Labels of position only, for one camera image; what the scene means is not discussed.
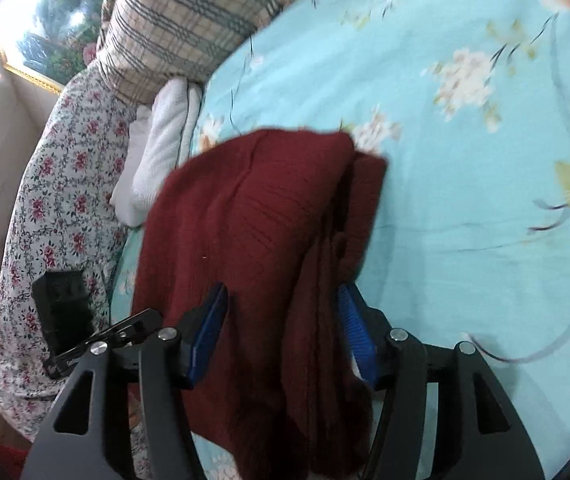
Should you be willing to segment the person's left hand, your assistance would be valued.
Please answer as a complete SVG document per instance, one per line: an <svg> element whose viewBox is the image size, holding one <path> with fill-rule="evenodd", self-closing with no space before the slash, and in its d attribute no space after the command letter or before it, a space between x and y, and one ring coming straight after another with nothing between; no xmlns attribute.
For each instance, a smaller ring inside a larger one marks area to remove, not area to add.
<svg viewBox="0 0 570 480"><path fill-rule="evenodd" d="M128 395L128 421L129 428L134 429L140 425L142 420L142 411L140 401L132 394Z"/></svg>

